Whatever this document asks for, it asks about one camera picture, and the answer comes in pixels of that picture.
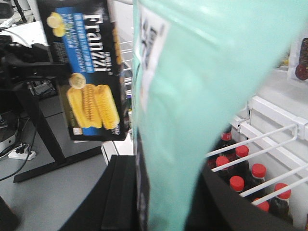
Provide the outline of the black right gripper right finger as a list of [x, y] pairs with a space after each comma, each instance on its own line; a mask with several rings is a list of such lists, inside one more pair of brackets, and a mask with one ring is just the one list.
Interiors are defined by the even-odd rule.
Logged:
[[252, 205], [204, 166], [186, 220], [188, 231], [294, 231], [287, 222]]

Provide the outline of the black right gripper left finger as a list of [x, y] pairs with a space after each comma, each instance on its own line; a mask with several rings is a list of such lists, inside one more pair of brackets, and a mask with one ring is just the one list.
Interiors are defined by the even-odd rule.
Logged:
[[61, 231], [136, 231], [135, 157], [113, 155]]

